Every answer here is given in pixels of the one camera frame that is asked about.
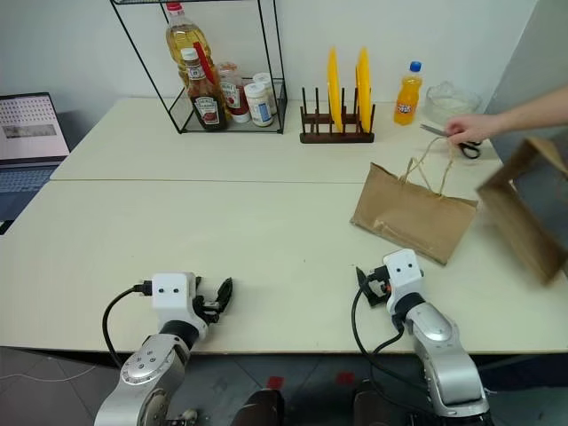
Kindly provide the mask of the person's bare hand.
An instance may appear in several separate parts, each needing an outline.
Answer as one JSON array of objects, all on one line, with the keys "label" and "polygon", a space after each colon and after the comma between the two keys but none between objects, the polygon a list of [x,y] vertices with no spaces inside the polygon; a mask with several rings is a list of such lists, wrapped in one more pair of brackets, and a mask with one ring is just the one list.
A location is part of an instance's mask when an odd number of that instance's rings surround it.
[{"label": "person's bare hand", "polygon": [[448,141],[454,145],[481,142],[494,134],[497,124],[493,115],[465,114],[449,119],[445,132]]}]

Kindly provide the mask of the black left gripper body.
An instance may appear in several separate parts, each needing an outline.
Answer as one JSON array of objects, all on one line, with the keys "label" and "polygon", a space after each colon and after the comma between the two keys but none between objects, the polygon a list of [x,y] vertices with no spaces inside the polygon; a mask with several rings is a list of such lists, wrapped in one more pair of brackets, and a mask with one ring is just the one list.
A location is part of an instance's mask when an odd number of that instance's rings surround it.
[{"label": "black left gripper body", "polygon": [[220,287],[217,291],[217,296],[214,300],[206,300],[203,295],[196,292],[195,297],[192,301],[192,307],[194,313],[203,320],[207,325],[211,323],[217,323],[219,321],[219,316],[222,311],[222,295],[223,287]]}]

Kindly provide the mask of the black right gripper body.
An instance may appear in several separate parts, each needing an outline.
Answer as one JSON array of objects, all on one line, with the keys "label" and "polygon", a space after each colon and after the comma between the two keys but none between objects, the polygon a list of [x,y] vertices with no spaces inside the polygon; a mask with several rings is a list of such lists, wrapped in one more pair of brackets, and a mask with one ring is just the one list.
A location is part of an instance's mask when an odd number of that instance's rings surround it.
[{"label": "black right gripper body", "polygon": [[371,307],[385,304],[391,296],[390,274],[386,265],[372,270],[366,278],[366,298]]}]

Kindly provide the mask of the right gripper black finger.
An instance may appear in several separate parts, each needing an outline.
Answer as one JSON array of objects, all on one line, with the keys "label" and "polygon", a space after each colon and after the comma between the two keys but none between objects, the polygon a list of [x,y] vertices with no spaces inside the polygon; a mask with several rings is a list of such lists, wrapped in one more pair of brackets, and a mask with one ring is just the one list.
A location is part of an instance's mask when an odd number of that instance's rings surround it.
[{"label": "right gripper black finger", "polygon": [[367,275],[358,267],[356,267],[357,280],[359,285],[359,290],[367,299],[370,306],[373,306],[373,291],[369,287],[369,281]]}]

